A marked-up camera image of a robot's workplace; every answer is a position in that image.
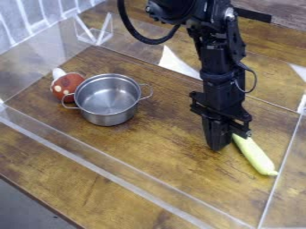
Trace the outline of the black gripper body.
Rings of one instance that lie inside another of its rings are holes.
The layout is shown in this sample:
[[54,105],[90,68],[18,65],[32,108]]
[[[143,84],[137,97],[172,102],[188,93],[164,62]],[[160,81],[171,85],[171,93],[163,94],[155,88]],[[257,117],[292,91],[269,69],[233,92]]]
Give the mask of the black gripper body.
[[205,93],[192,91],[188,96],[192,99],[189,110],[203,118],[212,120],[224,120],[228,124],[229,131],[241,138],[248,138],[252,135],[248,123],[252,121],[252,116],[243,109],[241,102],[237,101],[233,105],[215,108],[208,105]]

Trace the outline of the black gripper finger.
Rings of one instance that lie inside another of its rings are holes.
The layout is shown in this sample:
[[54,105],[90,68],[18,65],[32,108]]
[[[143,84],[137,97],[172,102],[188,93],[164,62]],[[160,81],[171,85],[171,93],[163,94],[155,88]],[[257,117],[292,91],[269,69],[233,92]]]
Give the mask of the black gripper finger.
[[211,120],[203,116],[201,116],[201,126],[203,126],[207,144],[209,148],[212,148]]
[[229,143],[232,134],[229,125],[224,120],[213,120],[211,124],[211,149],[221,150]]

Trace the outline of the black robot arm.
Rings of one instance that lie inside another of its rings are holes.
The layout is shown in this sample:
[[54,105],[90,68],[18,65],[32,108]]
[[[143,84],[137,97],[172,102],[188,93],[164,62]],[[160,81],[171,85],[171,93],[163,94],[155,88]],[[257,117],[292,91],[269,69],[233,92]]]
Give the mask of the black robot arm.
[[203,90],[191,92],[191,111],[201,117],[209,148],[223,149],[236,134],[249,136],[252,116],[243,109],[244,42],[231,0],[148,0],[145,12],[187,28],[197,51]]

